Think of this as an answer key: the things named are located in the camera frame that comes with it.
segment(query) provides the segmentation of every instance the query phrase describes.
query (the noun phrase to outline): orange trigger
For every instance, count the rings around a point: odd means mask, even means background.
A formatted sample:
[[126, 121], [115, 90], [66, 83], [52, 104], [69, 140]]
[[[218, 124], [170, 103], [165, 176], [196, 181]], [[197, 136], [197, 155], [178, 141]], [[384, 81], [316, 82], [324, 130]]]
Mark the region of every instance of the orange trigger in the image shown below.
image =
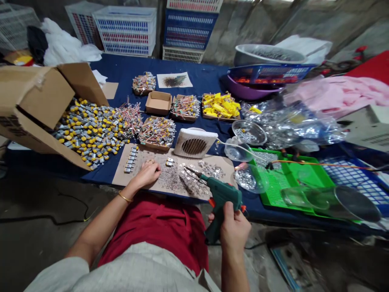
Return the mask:
[[210, 199], [208, 200], [208, 202], [211, 204], [212, 208], [215, 208], [215, 207], [216, 207], [216, 202], [215, 202], [215, 200], [214, 200], [213, 198], [210, 198]]

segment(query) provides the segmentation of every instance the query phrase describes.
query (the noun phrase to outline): black bag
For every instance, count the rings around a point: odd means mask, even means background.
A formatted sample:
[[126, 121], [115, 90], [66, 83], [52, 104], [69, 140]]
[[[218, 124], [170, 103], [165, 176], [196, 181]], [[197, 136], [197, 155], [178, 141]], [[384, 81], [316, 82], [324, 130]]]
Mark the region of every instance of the black bag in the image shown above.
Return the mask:
[[49, 45], [45, 33], [35, 26], [27, 27], [28, 49], [37, 64], [43, 64], [43, 57]]

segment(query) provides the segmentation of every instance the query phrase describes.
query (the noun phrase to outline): gold bracelet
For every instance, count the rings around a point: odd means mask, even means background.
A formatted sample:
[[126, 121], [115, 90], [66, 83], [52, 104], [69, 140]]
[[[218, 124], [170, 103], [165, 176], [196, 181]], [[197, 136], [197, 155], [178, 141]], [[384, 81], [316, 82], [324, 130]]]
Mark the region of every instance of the gold bracelet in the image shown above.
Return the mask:
[[122, 197], [123, 199], [125, 199], [128, 203], [131, 203], [131, 202], [133, 201], [133, 199], [127, 199], [126, 197], [122, 196], [122, 195], [121, 195], [121, 192], [122, 192], [122, 191], [119, 191], [119, 194], [118, 194], [120, 197]]

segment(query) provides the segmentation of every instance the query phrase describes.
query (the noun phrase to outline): grey shirt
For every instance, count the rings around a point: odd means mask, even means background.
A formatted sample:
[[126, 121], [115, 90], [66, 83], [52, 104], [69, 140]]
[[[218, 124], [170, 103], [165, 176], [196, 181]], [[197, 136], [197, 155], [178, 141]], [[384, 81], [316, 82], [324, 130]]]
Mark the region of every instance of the grey shirt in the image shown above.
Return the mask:
[[171, 252], [143, 242], [92, 272], [84, 259], [65, 258], [40, 272], [25, 291], [220, 290], [207, 271], [202, 270], [196, 277]]

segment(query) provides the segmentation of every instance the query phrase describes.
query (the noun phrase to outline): hand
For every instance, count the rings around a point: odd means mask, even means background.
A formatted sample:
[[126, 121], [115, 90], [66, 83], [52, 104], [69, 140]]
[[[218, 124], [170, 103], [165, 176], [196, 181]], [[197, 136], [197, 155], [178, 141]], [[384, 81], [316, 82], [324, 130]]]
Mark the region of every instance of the hand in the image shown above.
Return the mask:
[[130, 181], [129, 184], [134, 185], [137, 189], [141, 189], [146, 185], [155, 182], [161, 175], [161, 165], [154, 160], [148, 160], [142, 164], [141, 170]]
[[[226, 202], [223, 211], [224, 222], [220, 230], [222, 249], [229, 255], [236, 253], [239, 255], [244, 251], [251, 224], [240, 210], [234, 211], [232, 202]], [[211, 213], [208, 216], [208, 221], [211, 223], [214, 219], [215, 215]]]

